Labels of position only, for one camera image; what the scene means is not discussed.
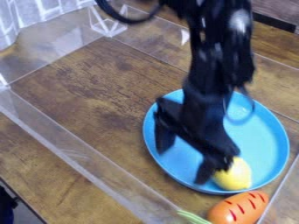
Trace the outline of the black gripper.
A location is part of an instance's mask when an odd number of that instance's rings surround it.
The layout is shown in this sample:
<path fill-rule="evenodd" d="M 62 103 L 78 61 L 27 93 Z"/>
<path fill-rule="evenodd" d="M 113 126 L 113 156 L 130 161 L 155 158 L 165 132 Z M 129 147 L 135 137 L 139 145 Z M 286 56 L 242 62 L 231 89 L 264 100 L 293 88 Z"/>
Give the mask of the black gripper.
<path fill-rule="evenodd" d="M 157 99 L 154 113 L 155 147 L 165 154 L 181 137 L 203 155 L 194 182 L 203 185 L 217 171 L 227 170 L 239 147 L 233 142 L 223 125 L 222 101 L 206 102 L 185 96 L 183 103 L 165 97 Z"/>

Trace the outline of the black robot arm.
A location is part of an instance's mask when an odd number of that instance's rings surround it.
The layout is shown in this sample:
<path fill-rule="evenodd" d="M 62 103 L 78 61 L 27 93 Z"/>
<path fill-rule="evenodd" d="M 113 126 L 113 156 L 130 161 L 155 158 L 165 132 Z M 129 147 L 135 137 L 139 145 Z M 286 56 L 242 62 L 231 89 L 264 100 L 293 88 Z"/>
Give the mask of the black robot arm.
<path fill-rule="evenodd" d="M 159 0 L 187 21 L 191 68 L 183 80 L 183 102 L 157 99 L 155 143 L 166 152 L 181 137 L 201 151 L 194 182 L 205 184 L 227 170 L 241 150 L 225 130 L 225 109 L 235 88 L 253 81 L 253 5 L 250 0 Z"/>

